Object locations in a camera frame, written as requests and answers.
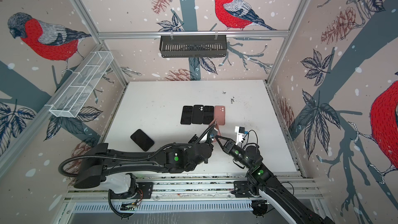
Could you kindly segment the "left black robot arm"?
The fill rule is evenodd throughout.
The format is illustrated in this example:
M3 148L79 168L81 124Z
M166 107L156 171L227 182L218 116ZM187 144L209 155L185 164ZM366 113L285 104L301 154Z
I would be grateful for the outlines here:
M211 143L169 144L155 152L123 152L99 144L83 155L74 187L95 188L118 173L183 173L207 163L214 146Z

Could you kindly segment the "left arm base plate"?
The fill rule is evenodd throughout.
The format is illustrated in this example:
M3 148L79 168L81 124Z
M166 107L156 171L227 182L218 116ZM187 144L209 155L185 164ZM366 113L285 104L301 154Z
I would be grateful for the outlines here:
M136 183L134 188L131 187L127 192L116 194L113 191L108 193L111 200L127 200L127 199L150 199L153 191L154 183L142 182Z

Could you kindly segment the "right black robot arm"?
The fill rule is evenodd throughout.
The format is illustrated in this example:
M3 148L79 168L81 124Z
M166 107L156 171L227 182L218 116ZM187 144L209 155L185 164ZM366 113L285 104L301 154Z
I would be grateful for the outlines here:
M216 136L222 150L248 169L246 178L253 196L267 200L290 224L332 224L329 217L321 217L307 208L290 193L277 177L264 165L259 146L242 148L232 139Z

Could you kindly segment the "black bare phone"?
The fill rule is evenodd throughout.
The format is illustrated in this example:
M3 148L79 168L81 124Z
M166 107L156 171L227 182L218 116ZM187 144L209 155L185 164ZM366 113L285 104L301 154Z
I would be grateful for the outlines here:
M204 106L203 124L211 124L213 120L214 120L214 107Z

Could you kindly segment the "purple phone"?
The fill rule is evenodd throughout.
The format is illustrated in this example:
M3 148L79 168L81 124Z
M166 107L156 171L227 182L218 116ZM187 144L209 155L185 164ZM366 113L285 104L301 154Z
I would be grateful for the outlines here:
M190 125L192 123L193 106L183 106L180 124Z

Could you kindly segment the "pink phone case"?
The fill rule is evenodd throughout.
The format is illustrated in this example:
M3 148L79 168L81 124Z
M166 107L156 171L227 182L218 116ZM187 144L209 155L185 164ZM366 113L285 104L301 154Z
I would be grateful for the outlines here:
M218 125L225 125L226 123L226 108L221 105L214 107L214 119Z

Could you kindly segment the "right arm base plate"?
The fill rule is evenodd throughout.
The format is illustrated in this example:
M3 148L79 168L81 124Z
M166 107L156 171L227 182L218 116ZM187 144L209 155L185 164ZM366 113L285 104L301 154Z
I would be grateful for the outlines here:
M278 181L234 181L231 194L237 198L276 199L277 190L281 187Z

